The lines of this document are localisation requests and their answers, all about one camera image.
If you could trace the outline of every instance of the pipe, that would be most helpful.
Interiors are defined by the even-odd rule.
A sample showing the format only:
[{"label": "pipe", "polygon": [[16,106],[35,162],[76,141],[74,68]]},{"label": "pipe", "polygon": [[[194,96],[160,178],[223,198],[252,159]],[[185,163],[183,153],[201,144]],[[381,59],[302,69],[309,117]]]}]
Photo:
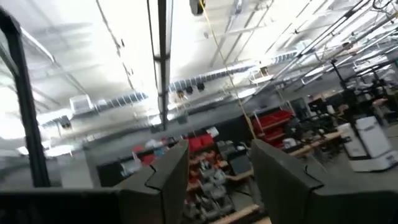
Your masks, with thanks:
[{"label": "pipe", "polygon": [[[277,55],[277,56],[269,59],[269,63],[267,64],[267,66],[277,65],[279,63],[288,62],[297,54],[298,54],[298,51],[291,51],[291,52],[287,52],[287,53],[284,53],[281,55]],[[211,81],[214,81],[214,80],[217,80],[220,78],[226,78],[229,76],[229,74],[234,75],[236,73],[246,72],[254,67],[255,67],[254,64],[249,64],[249,65],[244,65],[244,66],[239,66],[239,67],[232,67],[229,70],[220,69],[220,70],[216,70],[214,72],[202,74],[198,77],[188,78],[185,80],[179,80],[179,81],[173,82],[169,85],[168,92],[185,90],[186,88],[188,88],[190,86],[195,86],[195,85],[198,85],[199,83],[211,82]],[[116,97],[116,98],[113,98],[110,100],[106,100],[106,101],[101,100],[99,102],[94,103],[92,111],[89,111],[84,114],[76,115],[72,119],[86,118],[88,116],[103,113],[105,111],[108,111],[108,110],[111,110],[114,108],[119,108],[119,107],[130,105],[133,103],[138,103],[138,102],[141,102],[148,98],[149,98],[149,96],[145,93],[132,92],[132,93],[129,93],[129,94],[126,94],[123,96],[119,96],[119,97]],[[44,126],[44,127],[53,126],[53,125],[56,125],[56,123],[59,122],[60,120],[61,120],[61,118],[55,118],[48,122],[42,123],[40,125]]]},{"label": "pipe", "polygon": [[[250,28],[250,29],[257,29],[257,28],[260,26],[260,23],[261,23],[262,19],[264,18],[264,16],[266,16],[267,12],[269,11],[269,8],[272,6],[273,3],[274,3],[274,0],[272,0],[272,2],[270,3],[269,6],[267,5],[267,9],[266,9],[265,12],[262,14],[262,16],[261,16],[259,22],[257,23],[257,25],[256,25],[255,27],[253,27],[253,28]],[[261,1],[257,2],[256,6],[255,6],[255,10],[252,11],[252,13],[250,14],[249,18],[247,19],[246,23],[244,24],[243,30],[246,29],[246,27],[250,24],[251,19],[253,18],[253,16],[255,15],[255,13],[258,11],[258,8],[259,8],[260,5],[261,5]],[[233,50],[235,49],[236,45],[237,45],[238,42],[240,41],[240,39],[241,39],[243,33],[244,33],[244,32],[240,32],[240,33],[239,33],[239,35],[238,35],[238,37],[236,38],[234,44],[232,45],[231,49],[229,50],[227,56],[225,57],[224,63],[226,63],[226,62],[228,61],[229,56],[231,56]]]},{"label": "pipe", "polygon": [[[230,16],[229,16],[229,18],[228,18],[228,23],[227,23],[227,25],[226,25],[226,27],[225,27],[224,34],[227,33],[227,32],[231,29],[231,27],[232,27],[232,25],[234,24],[236,18],[238,18],[238,16],[239,16],[240,13],[242,12],[243,1],[244,1],[244,0],[234,0],[233,8],[231,9],[231,14],[230,14]],[[216,58],[217,58],[218,52],[221,50],[221,48],[223,47],[223,45],[224,45],[224,43],[225,43],[225,38],[226,38],[226,37],[223,36],[223,37],[221,38],[221,40],[219,41],[218,46],[217,46],[217,49],[216,49],[216,52],[214,53],[213,57],[211,58],[211,61],[210,61],[210,64],[209,64],[209,67],[210,67],[210,68],[212,68],[213,65],[214,65],[214,63],[216,62]]]},{"label": "pipe", "polygon": [[[340,53],[342,53],[343,51],[349,49],[350,47],[352,47],[354,44],[358,43],[361,39],[365,38],[367,35],[371,34],[372,32],[374,32],[375,30],[377,30],[378,28],[382,27],[384,24],[386,24],[387,22],[391,21],[393,18],[396,17],[396,13],[388,15],[382,22],[380,22],[378,25],[372,27],[371,29],[369,29],[368,31],[366,31],[365,33],[363,33],[362,35],[360,35],[356,40],[352,41],[351,43],[349,43],[348,45],[344,46],[341,50],[338,50],[337,52],[335,52],[331,57],[329,57],[328,59],[324,60],[323,62],[320,62],[315,68],[313,68],[312,70],[310,70],[308,73],[314,71],[315,69],[317,69],[318,67],[324,65],[327,63],[327,61],[335,58],[337,55],[339,55]],[[298,79],[294,80],[294,82],[296,82],[297,80],[301,79],[302,77],[306,76],[308,73],[302,75],[301,77],[299,77]],[[317,78],[319,78],[320,76],[322,76],[323,73],[317,75],[316,77],[312,78],[308,83],[303,84],[301,87],[298,88],[301,89],[303,88],[305,85],[308,85],[309,83],[313,82],[314,80],[316,80]]]},{"label": "pipe", "polygon": [[[96,0],[96,4],[97,4],[98,10],[99,10],[99,13],[101,14],[102,21],[104,22],[104,24],[106,26],[106,29],[108,30],[109,34],[111,34],[112,41],[113,41],[113,43],[114,43],[114,45],[116,47],[116,52],[118,54],[118,57],[122,58],[121,54],[120,54],[120,45],[118,44],[118,41],[116,40],[116,37],[114,36],[114,34],[113,34],[113,32],[112,32],[112,30],[111,30],[111,28],[109,26],[109,23],[108,23],[108,20],[106,19],[105,13],[102,10],[101,4],[100,4],[100,0]],[[132,83],[130,81],[128,69],[126,68],[126,65],[124,64],[124,62],[122,62],[122,65],[123,65],[124,70],[126,72],[127,82],[129,84],[130,88],[133,90],[134,88],[132,87]]]},{"label": "pipe", "polygon": [[369,0],[362,0],[355,4],[348,12],[344,13],[343,16],[341,16],[333,25],[331,25],[329,28],[327,28],[326,31],[324,31],[323,34],[319,35],[310,45],[308,45],[305,49],[303,49],[288,65],[286,65],[281,71],[278,72],[277,75],[274,75],[271,80],[266,83],[264,86],[260,87],[258,91],[255,92],[254,95],[260,93],[265,87],[267,87],[270,83],[272,83],[275,79],[279,78],[285,71],[287,71],[291,66],[293,66],[300,58],[303,57],[306,53],[308,53],[310,50],[314,48],[319,42],[323,41],[328,35],[330,35],[334,30],[339,28],[348,18],[350,18],[353,14],[361,10],[367,3],[369,3]]},{"label": "pipe", "polygon": [[[312,0],[309,0],[308,3],[306,3],[306,5],[303,7],[303,9],[297,14],[297,16],[295,17],[294,21],[299,18],[301,16],[301,14],[307,9],[307,7],[311,4]],[[290,24],[285,28],[285,30],[279,34],[279,36],[276,38],[276,40],[268,47],[268,49],[266,50],[267,54],[274,46],[275,44],[278,42],[278,40],[288,31],[288,29],[294,24],[294,21],[290,22]]]},{"label": "pipe", "polygon": [[171,41],[172,41],[172,21],[173,21],[173,0],[158,0],[158,20],[159,20],[159,43],[152,45],[159,45],[160,55],[153,54],[156,63],[160,66],[160,85],[157,85],[158,91],[158,104],[161,118],[161,125],[163,131],[167,129],[167,113],[169,104],[169,89],[170,84],[170,54],[171,54]]}]

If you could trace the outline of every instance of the cable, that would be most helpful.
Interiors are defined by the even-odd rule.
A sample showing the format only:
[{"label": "cable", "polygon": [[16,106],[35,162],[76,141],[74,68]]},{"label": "cable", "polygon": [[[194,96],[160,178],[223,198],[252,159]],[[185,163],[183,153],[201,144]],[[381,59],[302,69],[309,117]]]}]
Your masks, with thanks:
[{"label": "cable", "polygon": [[253,130],[253,126],[252,126],[252,124],[251,124],[251,122],[250,122],[250,118],[249,118],[248,114],[246,113],[246,111],[244,110],[242,101],[241,101],[241,99],[239,98],[238,91],[236,90],[236,87],[235,87],[234,81],[233,81],[233,79],[232,79],[231,73],[229,73],[229,69],[228,69],[228,66],[227,66],[227,64],[226,64],[226,62],[225,62],[225,58],[224,58],[223,53],[221,52],[221,49],[220,49],[220,47],[219,47],[219,45],[218,45],[218,41],[217,41],[217,38],[216,38],[216,35],[215,35],[215,32],[214,32],[214,28],[213,28],[213,26],[212,26],[212,24],[210,23],[210,20],[209,20],[209,18],[208,18],[207,11],[206,11],[206,9],[205,9],[205,6],[203,5],[203,0],[199,0],[199,3],[200,3],[200,7],[202,7],[202,9],[203,9],[203,14],[205,15],[207,24],[208,24],[209,27],[210,27],[211,34],[213,35],[213,39],[214,39],[214,41],[215,41],[215,43],[216,43],[216,46],[217,46],[217,49],[218,49],[218,53],[220,54],[221,59],[223,59],[223,64],[224,64],[224,66],[225,66],[225,69],[226,69],[227,72],[228,72],[229,80],[230,80],[230,82],[231,82],[231,84],[232,84],[232,86],[233,86],[233,88],[234,88],[234,93],[235,93],[235,95],[236,95],[236,97],[237,97],[237,99],[238,99],[239,106],[240,106],[241,109],[242,109],[243,116],[245,117],[246,122],[248,123],[250,132],[251,132],[251,134],[252,134],[252,136],[253,136],[253,139],[257,139],[256,134],[254,133],[254,130]]},{"label": "cable", "polygon": [[377,5],[376,5],[376,0],[373,0],[372,7],[373,7],[374,9],[377,9],[377,10],[383,10],[383,9],[385,9],[391,2],[392,2],[392,0],[389,0],[389,1],[388,1],[387,3],[385,3],[385,5],[383,5],[383,6],[377,6]]}]

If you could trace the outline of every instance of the ceiling pipe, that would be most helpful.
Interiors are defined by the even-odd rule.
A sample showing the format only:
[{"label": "ceiling pipe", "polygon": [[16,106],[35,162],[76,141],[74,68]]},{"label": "ceiling pipe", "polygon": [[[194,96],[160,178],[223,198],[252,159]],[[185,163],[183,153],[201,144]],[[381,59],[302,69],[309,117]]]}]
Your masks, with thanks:
[{"label": "ceiling pipe", "polygon": [[[280,63],[288,62],[288,61],[292,60],[297,53],[298,53],[298,51],[294,50],[291,52],[277,55],[275,57],[267,59],[267,63],[265,65],[271,66],[271,65],[277,65]],[[168,87],[168,93],[173,92],[173,91],[179,91],[179,90],[184,91],[186,88],[188,88],[190,86],[193,87],[200,83],[207,83],[207,82],[212,82],[212,81],[215,81],[215,80],[218,80],[221,78],[227,78],[230,75],[247,72],[252,68],[257,68],[257,65],[255,65],[254,63],[250,63],[247,65],[231,67],[229,70],[220,69],[220,70],[216,70],[214,72],[202,74],[198,77],[193,77],[193,78],[188,78],[185,80],[179,80],[176,82],[172,82],[172,83],[170,83],[170,85]],[[132,92],[132,93],[127,93],[125,95],[115,97],[115,98],[112,98],[109,100],[101,100],[96,103],[93,103],[93,109],[91,111],[73,116],[71,119],[73,120],[73,119],[88,118],[90,116],[95,116],[95,115],[98,115],[105,111],[109,111],[109,110],[119,108],[122,106],[131,105],[133,103],[138,103],[138,102],[144,101],[148,98],[149,98],[149,95],[146,93]],[[44,127],[54,126],[54,125],[57,125],[57,123],[59,121],[61,121],[61,119],[62,119],[62,117],[51,119],[50,121],[47,121],[40,125],[44,126]]]},{"label": "ceiling pipe", "polygon": [[[391,21],[392,19],[394,19],[397,16],[396,13],[393,13],[391,15],[386,16],[386,18],[381,21],[378,25],[370,28],[368,31],[366,31],[365,33],[363,33],[362,35],[360,35],[356,40],[352,41],[351,43],[349,43],[348,45],[344,46],[341,50],[338,50],[337,52],[335,52],[331,57],[328,57],[326,60],[324,60],[323,62],[320,62],[315,68],[313,68],[312,70],[310,70],[308,73],[314,71],[315,69],[317,69],[318,67],[321,67],[322,65],[326,64],[329,60],[335,58],[337,55],[339,55],[340,53],[344,52],[345,50],[351,48],[354,44],[358,43],[360,40],[362,40],[363,38],[365,38],[366,36],[368,36],[369,34],[371,34],[372,32],[374,32],[375,30],[377,30],[378,28],[382,27],[384,24],[388,23],[389,21]],[[316,77],[313,77],[308,83],[303,84],[302,86],[298,87],[297,90],[305,87],[306,85],[308,85],[309,83],[313,82],[314,80],[316,80],[317,78],[319,78],[320,76],[322,76],[323,72],[325,72],[326,70],[322,71],[321,74],[317,75]],[[296,82],[297,80],[303,78],[304,76],[306,76],[308,73],[302,75],[301,77],[299,77],[298,79],[294,80],[292,83]]]},{"label": "ceiling pipe", "polygon": [[[230,16],[228,18],[228,23],[227,23],[227,25],[225,27],[224,34],[226,34],[231,29],[231,27],[234,24],[236,18],[239,17],[240,13],[242,12],[243,4],[244,4],[244,0],[234,0],[233,6],[231,8],[231,14],[230,14]],[[218,52],[224,46],[225,38],[226,38],[225,36],[222,36],[221,40],[218,42],[216,52],[214,53],[213,57],[211,58],[211,61],[210,61],[210,64],[209,64],[210,68],[212,68],[214,66],[214,64],[216,62],[216,59],[217,59]]]},{"label": "ceiling pipe", "polygon": [[[262,1],[257,2],[256,6],[255,6],[255,9],[256,9],[256,10],[255,10],[255,11],[252,11],[252,13],[250,14],[249,18],[247,19],[246,23],[244,24],[244,29],[243,29],[243,30],[245,30],[246,27],[250,24],[250,22],[251,22],[253,16],[254,16],[255,13],[258,11],[258,9],[259,9],[261,3],[262,3]],[[266,14],[268,13],[268,11],[269,11],[270,7],[273,5],[273,3],[274,3],[274,0],[272,0],[272,2],[269,4],[269,6],[267,5],[267,9],[264,11],[264,13],[262,14],[261,18],[260,18],[259,21],[257,22],[257,25],[256,25],[255,27],[253,27],[253,28],[250,28],[250,29],[258,29],[258,27],[259,27],[260,24],[261,24],[261,21],[262,21],[263,18],[266,16]],[[225,57],[224,63],[226,63],[226,62],[228,61],[228,59],[229,59],[229,57],[231,56],[233,50],[235,49],[236,45],[238,44],[238,42],[239,42],[240,39],[242,38],[242,35],[243,35],[245,32],[246,32],[246,31],[241,31],[241,30],[239,31],[239,35],[238,35],[238,37],[236,38],[236,40],[235,40],[234,44],[232,45],[231,49],[229,50],[227,56]]]},{"label": "ceiling pipe", "polygon": [[265,87],[267,87],[270,83],[272,83],[275,79],[279,78],[282,74],[284,74],[290,67],[292,67],[298,60],[300,60],[305,54],[309,53],[309,51],[313,50],[313,48],[319,44],[321,41],[326,39],[334,30],[339,28],[345,21],[347,21],[353,14],[357,13],[361,10],[365,5],[367,5],[369,0],[362,0],[355,4],[348,12],[344,13],[333,25],[327,28],[323,34],[319,35],[310,45],[304,48],[288,65],[286,65],[278,74],[274,75],[269,82],[267,82],[264,86],[260,87],[258,91],[255,92],[254,95],[259,94]]},{"label": "ceiling pipe", "polygon": [[[112,41],[114,43],[114,46],[116,47],[116,53],[118,54],[118,57],[120,59],[122,59],[121,54],[120,54],[120,47],[121,46],[118,44],[118,41],[116,40],[116,37],[113,34],[112,29],[109,26],[109,23],[108,23],[108,20],[106,19],[105,13],[102,10],[101,4],[100,4],[100,0],[96,0],[96,4],[97,4],[98,10],[99,10],[99,13],[101,14],[102,21],[104,22],[106,29],[108,30],[109,34],[111,35]],[[132,74],[130,74],[128,72],[128,69],[126,68],[126,65],[124,64],[124,62],[122,62],[122,66],[124,68],[124,71],[126,72],[127,82],[129,84],[130,88],[133,90],[134,88],[132,87],[132,83],[130,81],[130,75],[132,75]]]}]

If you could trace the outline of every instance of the ceiling duct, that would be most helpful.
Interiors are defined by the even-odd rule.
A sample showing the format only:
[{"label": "ceiling duct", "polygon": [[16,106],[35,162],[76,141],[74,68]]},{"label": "ceiling duct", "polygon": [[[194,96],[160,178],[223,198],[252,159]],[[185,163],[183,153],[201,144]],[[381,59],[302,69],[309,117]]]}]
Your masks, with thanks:
[{"label": "ceiling duct", "polygon": [[198,77],[179,80],[170,84],[169,91],[184,90],[189,86],[195,86],[199,83],[206,83],[213,80],[217,80],[219,78],[226,78],[229,75],[234,75],[236,73],[246,72],[253,67],[254,65],[247,65],[238,68],[231,68],[229,70],[221,69],[221,70],[216,70],[215,72],[210,72],[200,75]]},{"label": "ceiling duct", "polygon": [[[289,60],[292,60],[298,51],[291,51],[287,52],[285,54],[278,55],[276,57],[272,57],[269,59],[269,65],[276,65],[279,63],[284,63],[288,62]],[[235,75],[237,73],[241,72],[246,72],[251,68],[256,67],[254,64],[250,65],[245,65],[245,66],[240,66],[240,67],[232,67],[229,70],[226,69],[221,69],[221,70],[216,70],[214,72],[206,73],[203,75],[200,75],[198,77],[193,77],[193,78],[188,78],[185,80],[179,80],[176,82],[173,82],[169,85],[169,92],[171,91],[179,91],[179,90],[185,90],[186,88],[190,86],[196,86],[200,83],[206,83],[210,81],[214,81],[220,78],[226,78],[229,75]],[[119,96],[110,100],[100,100],[98,102],[93,103],[93,106],[91,107],[90,110],[84,112],[84,113],[79,113],[79,114],[74,114],[71,119],[81,119],[81,118],[87,118],[89,116],[94,116],[96,114],[105,112],[107,110],[119,108],[122,106],[126,105],[131,105],[133,103],[138,103],[143,100],[148,99],[148,95],[145,93],[141,92],[132,92],[128,93],[123,96]],[[56,125],[60,120],[59,118],[51,119],[50,121],[44,122],[40,124],[43,127],[48,127],[48,126],[54,126]]]},{"label": "ceiling duct", "polygon": [[280,55],[277,55],[275,57],[272,58],[267,58],[265,60],[261,61],[261,66],[271,66],[271,65],[277,65],[280,63],[285,63],[285,62],[289,62],[291,60],[294,59],[294,57],[299,53],[298,50],[293,50],[290,52],[286,52]]}]

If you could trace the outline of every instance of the wooden table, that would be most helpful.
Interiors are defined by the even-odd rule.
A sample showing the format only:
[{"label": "wooden table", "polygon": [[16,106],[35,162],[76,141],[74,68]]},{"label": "wooden table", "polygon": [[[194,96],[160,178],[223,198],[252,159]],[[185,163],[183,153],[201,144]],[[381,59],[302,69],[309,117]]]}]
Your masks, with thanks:
[{"label": "wooden table", "polygon": [[263,218],[262,220],[256,222],[256,224],[272,224],[271,220],[269,219],[269,217],[267,218]]},{"label": "wooden table", "polygon": [[334,133],[325,134],[324,139],[319,139],[311,144],[307,144],[307,145],[301,147],[300,149],[297,149],[296,151],[289,153],[289,155],[302,156],[302,155],[314,150],[316,147],[318,147],[328,141],[331,141],[333,139],[339,138],[340,136],[341,136],[341,132],[339,132],[339,131],[334,132]]},{"label": "wooden table", "polygon": [[259,210],[258,205],[250,205],[240,211],[234,212],[224,218],[220,218],[219,220],[213,222],[212,224],[228,224],[231,222],[235,222],[236,220],[239,220],[240,218],[245,217],[246,215],[250,215],[253,212],[256,212]]}]

